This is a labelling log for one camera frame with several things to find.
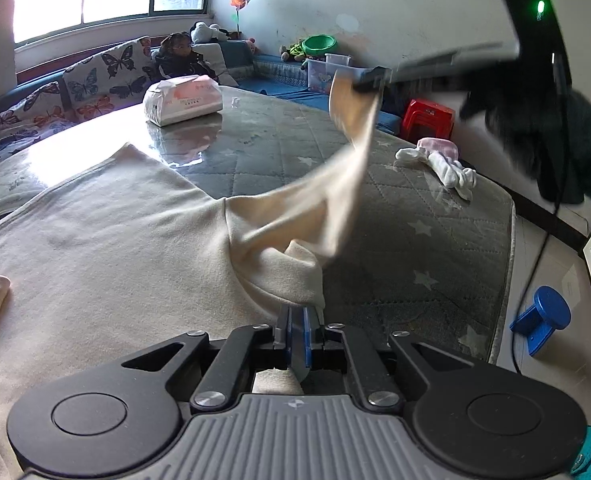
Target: small box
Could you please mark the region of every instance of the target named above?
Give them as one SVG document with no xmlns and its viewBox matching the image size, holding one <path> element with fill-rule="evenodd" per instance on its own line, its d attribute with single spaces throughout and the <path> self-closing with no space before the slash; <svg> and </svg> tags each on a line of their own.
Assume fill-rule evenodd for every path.
<svg viewBox="0 0 591 480">
<path fill-rule="evenodd" d="M 349 66 L 351 64 L 351 56 L 343 56 L 342 54 L 325 54 L 327 63 L 336 65 Z"/>
<path fill-rule="evenodd" d="M 315 59 L 308 59 L 306 65 L 308 70 L 307 86 L 314 92 L 320 92 L 321 94 L 331 92 L 331 83 L 336 72 L 348 74 L 354 80 L 357 80 L 369 70 L 368 68 L 353 68 L 346 65 L 316 61 Z"/>
</svg>

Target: sofa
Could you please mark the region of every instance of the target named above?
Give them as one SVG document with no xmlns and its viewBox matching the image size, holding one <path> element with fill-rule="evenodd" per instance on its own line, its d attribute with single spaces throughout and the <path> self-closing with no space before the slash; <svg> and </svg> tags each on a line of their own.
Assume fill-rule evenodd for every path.
<svg viewBox="0 0 591 480">
<path fill-rule="evenodd" d="M 300 63 L 253 56 L 245 41 L 195 45 L 226 86 L 327 110 L 329 96 L 307 88 Z M 88 57 L 64 70 L 24 83 L 0 96 L 0 162 L 80 122 L 142 102 L 159 80 L 145 36 Z M 381 112 L 378 129 L 397 135 L 400 118 Z"/>
</svg>

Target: metal screw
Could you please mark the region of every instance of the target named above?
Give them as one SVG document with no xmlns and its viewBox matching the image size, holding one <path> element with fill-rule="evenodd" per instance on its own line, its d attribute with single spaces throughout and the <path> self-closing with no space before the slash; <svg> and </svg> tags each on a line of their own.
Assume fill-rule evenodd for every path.
<svg viewBox="0 0 591 480">
<path fill-rule="evenodd" d="M 202 392 L 193 397 L 193 402 L 205 408 L 214 408 L 224 404 L 226 397 L 220 392 Z"/>
<path fill-rule="evenodd" d="M 373 392 L 369 397 L 368 401 L 369 404 L 373 404 L 374 406 L 378 406 L 380 408 L 388 408 L 389 406 L 394 406 L 398 403 L 400 397 L 398 394 L 394 394 L 393 392 Z"/>
</svg>

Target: round black disc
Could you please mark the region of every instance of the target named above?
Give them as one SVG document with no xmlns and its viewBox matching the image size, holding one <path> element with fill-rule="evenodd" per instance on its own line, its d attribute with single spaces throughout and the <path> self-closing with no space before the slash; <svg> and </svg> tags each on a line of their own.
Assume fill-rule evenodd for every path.
<svg viewBox="0 0 591 480">
<path fill-rule="evenodd" d="M 112 476 L 150 460 L 177 433 L 178 406 L 157 384 L 141 380 L 135 388 L 133 381 L 111 383 L 107 374 L 103 385 L 102 375 L 84 376 L 30 390 L 13 405 L 7 434 L 23 468 L 64 478 Z M 94 382 L 102 389 L 85 392 Z"/>
<path fill-rule="evenodd" d="M 544 478 L 568 470 L 586 433 L 581 408 L 538 381 L 484 367 L 444 373 L 420 397 L 413 428 L 445 465 L 479 478 Z"/>
</svg>

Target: black cable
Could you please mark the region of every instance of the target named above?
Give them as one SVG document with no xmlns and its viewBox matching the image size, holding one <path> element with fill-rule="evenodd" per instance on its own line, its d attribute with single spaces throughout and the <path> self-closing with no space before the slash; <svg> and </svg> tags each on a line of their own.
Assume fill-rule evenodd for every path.
<svg viewBox="0 0 591 480">
<path fill-rule="evenodd" d="M 520 309 L 522 308 L 522 304 L 524 303 L 525 298 L 527 297 L 528 290 L 531 287 L 531 283 L 533 282 L 533 277 L 540 265 L 540 261 L 543 257 L 544 250 L 546 249 L 546 245 L 549 242 L 549 238 L 551 237 L 551 231 L 555 227 L 556 220 L 558 219 L 558 212 L 560 211 L 560 203 L 562 203 L 562 197 L 564 195 L 564 189 L 566 188 L 567 184 L 567 174 L 569 173 L 569 162 L 570 162 L 570 152 L 571 147 L 569 143 L 569 120 L 567 117 L 567 88 L 564 78 L 564 70 L 562 66 L 562 57 L 555 56 L 554 63 L 553 63 L 553 74 L 554 80 L 557 86 L 558 91 L 558 99 L 560 104 L 560 114 L 562 116 L 562 150 L 563 150 L 563 165 L 562 165 L 562 181 L 560 183 L 560 189 L 558 191 L 557 198 L 555 200 L 555 206 L 553 208 L 553 226 L 550 229 L 547 229 L 546 234 L 544 235 L 544 241 L 540 246 L 540 250 L 537 253 L 535 258 L 535 262 L 533 263 L 533 267 L 531 268 L 531 273 L 529 274 L 527 283 L 525 284 L 524 289 L 522 290 L 522 294 L 520 295 L 520 299 L 517 303 L 517 308 L 515 310 L 515 317 L 514 322 L 520 315 Z M 519 366 L 517 365 L 517 359 L 515 358 L 515 332 L 511 331 L 511 361 L 513 362 L 513 367 L 515 368 L 515 372 L 519 375 L 522 375 L 522 371 L 520 370 Z"/>
</svg>

